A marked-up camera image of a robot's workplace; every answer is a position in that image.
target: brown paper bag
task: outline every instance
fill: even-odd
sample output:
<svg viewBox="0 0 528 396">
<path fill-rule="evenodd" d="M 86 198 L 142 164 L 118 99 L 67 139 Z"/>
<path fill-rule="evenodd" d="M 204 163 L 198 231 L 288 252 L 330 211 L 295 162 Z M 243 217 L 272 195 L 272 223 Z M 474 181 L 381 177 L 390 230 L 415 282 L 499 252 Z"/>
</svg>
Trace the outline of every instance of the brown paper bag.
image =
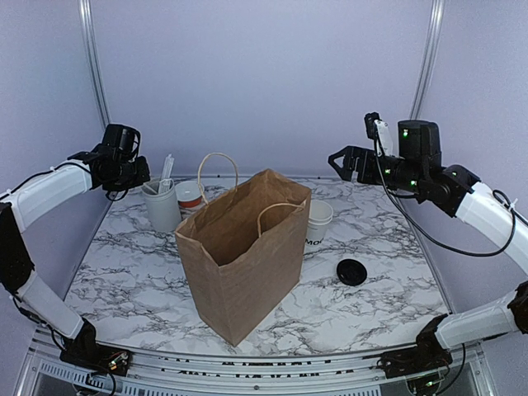
<svg viewBox="0 0 528 396">
<path fill-rule="evenodd" d="M 237 346 L 299 282 L 310 196 L 308 187 L 268 169 L 178 226 L 198 314 L 230 344 Z M 297 207 L 265 210 L 284 203 Z"/>
</svg>

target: gray cup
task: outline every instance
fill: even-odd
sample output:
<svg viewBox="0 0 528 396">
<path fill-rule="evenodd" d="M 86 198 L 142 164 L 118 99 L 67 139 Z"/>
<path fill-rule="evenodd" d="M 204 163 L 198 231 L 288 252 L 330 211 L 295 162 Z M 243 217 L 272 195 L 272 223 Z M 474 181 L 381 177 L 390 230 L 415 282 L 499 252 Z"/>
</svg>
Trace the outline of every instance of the gray cup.
<svg viewBox="0 0 528 396">
<path fill-rule="evenodd" d="M 159 177 L 147 181 L 141 187 L 147 204 L 148 220 L 159 233 L 172 233 L 182 221 L 174 181 L 167 192 L 158 194 Z"/>
</svg>

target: marble table surface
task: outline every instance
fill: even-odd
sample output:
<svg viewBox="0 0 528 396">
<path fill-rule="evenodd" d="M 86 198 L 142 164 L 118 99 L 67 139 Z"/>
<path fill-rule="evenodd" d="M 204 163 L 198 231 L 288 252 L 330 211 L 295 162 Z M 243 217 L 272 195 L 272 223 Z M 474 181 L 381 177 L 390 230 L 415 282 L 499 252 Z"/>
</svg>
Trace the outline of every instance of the marble table surface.
<svg viewBox="0 0 528 396">
<path fill-rule="evenodd" d="M 175 237 L 152 230 L 139 190 L 110 208 L 67 304 L 96 326 L 99 341 L 215 356 L 394 347 L 413 342 L 425 324 L 447 312 L 417 240 L 381 188 L 330 179 L 298 182 L 328 202 L 335 217 L 323 243 L 305 252 L 300 283 L 237 347 L 200 320 Z M 210 197 L 233 184 L 231 178 L 204 180 Z M 338 280 L 343 258 L 366 266 L 363 285 Z"/>
</svg>

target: black lid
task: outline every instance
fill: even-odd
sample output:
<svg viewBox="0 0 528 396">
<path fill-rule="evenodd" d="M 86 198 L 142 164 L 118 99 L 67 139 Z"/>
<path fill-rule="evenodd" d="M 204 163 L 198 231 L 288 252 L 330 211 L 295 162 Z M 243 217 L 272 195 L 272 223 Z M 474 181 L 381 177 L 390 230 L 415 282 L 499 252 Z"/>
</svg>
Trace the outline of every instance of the black lid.
<svg viewBox="0 0 528 396">
<path fill-rule="evenodd" d="M 337 264 L 337 276 L 345 285 L 358 286 L 366 279 L 366 268 L 359 261 L 347 258 Z"/>
</svg>

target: twisted paper handle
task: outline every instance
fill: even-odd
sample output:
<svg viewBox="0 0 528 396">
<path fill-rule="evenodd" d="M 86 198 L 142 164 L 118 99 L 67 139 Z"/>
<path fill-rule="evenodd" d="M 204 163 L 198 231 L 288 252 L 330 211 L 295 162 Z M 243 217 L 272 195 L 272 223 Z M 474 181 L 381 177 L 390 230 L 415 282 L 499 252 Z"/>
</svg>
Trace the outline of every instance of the twisted paper handle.
<svg viewBox="0 0 528 396">
<path fill-rule="evenodd" d="M 234 162 L 234 160 L 229 155 L 224 154 L 224 153 L 210 153 L 210 154 L 207 154 L 204 157 L 204 159 L 202 159 L 201 164 L 198 167 L 198 187 L 200 188 L 201 197 L 203 198 L 203 200 L 204 200 L 206 205 L 209 204 L 209 201 L 207 200 L 207 198 L 205 198 L 205 190 L 204 190 L 204 187 L 201 185 L 201 170 L 204 167 L 205 162 L 209 158 L 211 158 L 213 155 L 219 155 L 220 157 L 227 158 L 229 161 L 231 161 L 231 163 L 234 166 L 234 173 L 236 175 L 236 181 L 235 181 L 235 184 L 234 184 L 234 189 L 237 190 L 237 187 L 238 187 L 238 168 L 237 168 L 237 164 Z"/>
</svg>

